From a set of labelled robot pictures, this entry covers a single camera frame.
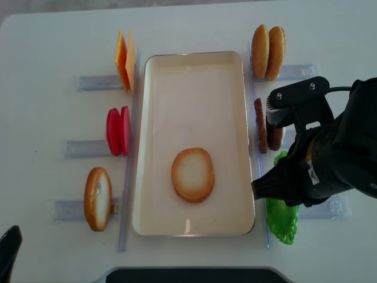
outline cheese slice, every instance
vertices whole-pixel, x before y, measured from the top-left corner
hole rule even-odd
[[[130,89],[130,82],[128,80],[127,72],[125,70],[126,58],[127,58],[127,47],[125,46],[123,33],[122,31],[119,31],[117,50],[115,52],[115,64],[117,66],[119,76],[122,80],[124,91],[127,93],[127,91]]]
[[[130,82],[130,88],[132,94],[135,91],[135,68],[136,68],[137,56],[135,52],[134,40],[132,38],[132,31],[128,37],[128,53],[125,61],[125,70],[127,72],[128,81]]]

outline tray rim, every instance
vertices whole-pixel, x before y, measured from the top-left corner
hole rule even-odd
[[[146,73],[146,70],[147,70],[147,65],[149,63],[150,60],[152,60],[153,58],[155,57],[172,57],[172,56],[177,56],[177,57],[181,57],[181,56],[187,56],[187,55],[205,55],[205,54],[234,54],[235,56],[239,57],[240,59],[240,68],[241,68],[241,74],[242,74],[242,83],[243,83],[243,104],[244,104],[244,110],[245,110],[245,122],[246,122],[246,136],[247,136],[247,145],[248,145],[248,161],[249,161],[249,171],[250,171],[250,178],[251,180],[253,180],[253,175],[252,175],[252,161],[251,161],[251,156],[250,156],[250,135],[249,135],[249,124],[247,122],[247,105],[246,105],[246,89],[245,89],[245,74],[244,74],[244,62],[242,60],[242,56],[241,54],[239,54],[237,51],[232,51],[232,50],[229,50],[229,51],[215,51],[215,52],[194,52],[194,53],[176,53],[176,54],[156,54],[156,55],[152,55],[150,56],[145,64],[144,64],[144,81],[143,81],[143,101],[142,101],[142,105],[141,105],[141,121],[140,121],[140,133],[141,133],[141,122],[143,120],[143,108],[144,108],[144,90],[145,90],[145,73]],[[227,237],[227,236],[243,236],[243,235],[247,235],[249,234],[253,228],[255,227],[255,222],[256,222],[256,213],[255,213],[255,199],[254,199],[254,193],[253,193],[253,190],[252,190],[252,186],[250,184],[250,189],[252,190],[252,203],[253,203],[253,209],[251,211],[251,213],[253,214],[253,223],[250,227],[250,230],[248,230],[247,232],[245,233],[214,233],[214,234],[169,234],[169,235],[145,235],[145,234],[142,234],[142,233],[139,233],[135,227],[134,227],[134,206],[135,206],[135,191],[136,191],[136,184],[137,184],[137,173],[138,173],[138,167],[139,167],[139,154],[140,154],[140,139],[138,141],[138,152],[137,152],[137,165],[136,165],[136,172],[135,172],[135,182],[134,182],[134,187],[133,187],[133,199],[132,199],[132,207],[131,207],[131,226],[132,226],[132,229],[133,231],[137,234],[137,235],[140,235],[140,236],[143,236],[143,237],[156,237],[156,238],[186,238],[186,237]]]

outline red tomato slice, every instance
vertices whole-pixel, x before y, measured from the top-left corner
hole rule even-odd
[[[110,148],[110,152],[114,156],[119,156],[122,153],[120,144],[120,115],[116,108],[111,109],[107,114],[106,121],[106,138]]]
[[[131,121],[128,106],[122,107],[120,111],[120,142],[124,155],[128,155],[128,139],[130,138]]]

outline toasted bread slice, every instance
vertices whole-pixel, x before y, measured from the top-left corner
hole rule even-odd
[[[269,50],[269,31],[265,25],[260,25],[255,30],[252,42],[252,68],[256,78],[262,79],[266,75]]]
[[[171,178],[181,198],[187,202],[202,202],[214,185],[210,155],[199,147],[181,151],[173,162]]]
[[[266,78],[274,81],[279,75],[285,55],[285,33],[281,27],[274,27],[269,32],[270,52]]]
[[[110,177],[102,167],[93,168],[84,195],[85,218],[93,231],[104,231],[111,212]]]

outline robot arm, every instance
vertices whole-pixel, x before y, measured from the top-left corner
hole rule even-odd
[[[350,90],[345,111],[336,119],[325,95]],[[278,88],[267,98],[267,119],[278,127],[295,125],[287,157],[253,181],[256,199],[275,198],[306,206],[356,188],[377,198],[377,78],[352,88],[330,88],[323,77]],[[318,121],[320,126],[306,129]]]

